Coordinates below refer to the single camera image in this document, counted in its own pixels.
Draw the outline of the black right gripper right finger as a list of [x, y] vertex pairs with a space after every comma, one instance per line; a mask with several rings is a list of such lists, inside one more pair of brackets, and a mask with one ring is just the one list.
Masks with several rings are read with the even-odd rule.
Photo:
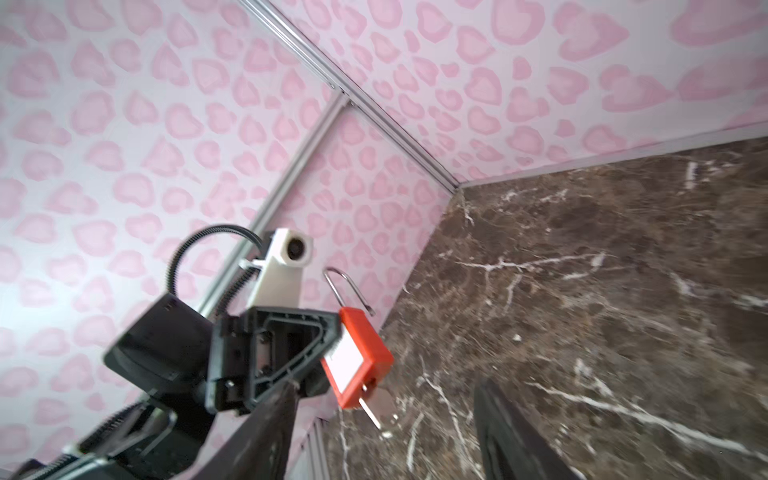
[[490, 379], [474, 389], [474, 420], [487, 479], [578, 479]]

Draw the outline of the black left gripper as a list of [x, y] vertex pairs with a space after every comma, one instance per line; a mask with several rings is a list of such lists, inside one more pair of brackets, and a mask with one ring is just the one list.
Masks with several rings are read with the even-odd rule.
[[284, 383], [295, 383], [301, 398], [328, 392], [322, 366], [341, 337], [333, 312], [252, 307], [214, 325], [206, 376], [205, 407], [212, 413], [246, 412]]

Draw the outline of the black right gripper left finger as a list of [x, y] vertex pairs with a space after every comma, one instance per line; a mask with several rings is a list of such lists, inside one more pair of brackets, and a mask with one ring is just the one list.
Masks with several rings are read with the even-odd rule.
[[283, 479], [298, 403], [293, 382], [276, 385], [193, 479]]

